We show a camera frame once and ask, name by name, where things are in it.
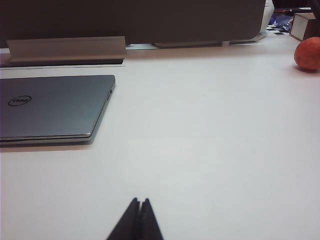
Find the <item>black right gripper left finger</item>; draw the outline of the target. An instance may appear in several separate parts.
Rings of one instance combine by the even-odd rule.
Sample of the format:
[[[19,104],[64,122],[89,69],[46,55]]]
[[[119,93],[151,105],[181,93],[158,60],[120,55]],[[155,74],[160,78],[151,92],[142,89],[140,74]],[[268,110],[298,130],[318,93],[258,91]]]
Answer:
[[[140,209],[140,202],[135,197],[130,202],[107,240],[133,240],[135,238],[135,224]]]

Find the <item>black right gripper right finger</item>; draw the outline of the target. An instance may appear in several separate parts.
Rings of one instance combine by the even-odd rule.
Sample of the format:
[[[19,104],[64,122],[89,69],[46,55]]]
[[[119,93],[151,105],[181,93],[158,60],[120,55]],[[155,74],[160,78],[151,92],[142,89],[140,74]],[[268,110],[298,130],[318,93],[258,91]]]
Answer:
[[[138,240],[163,240],[160,227],[148,198],[142,203],[138,215]]]

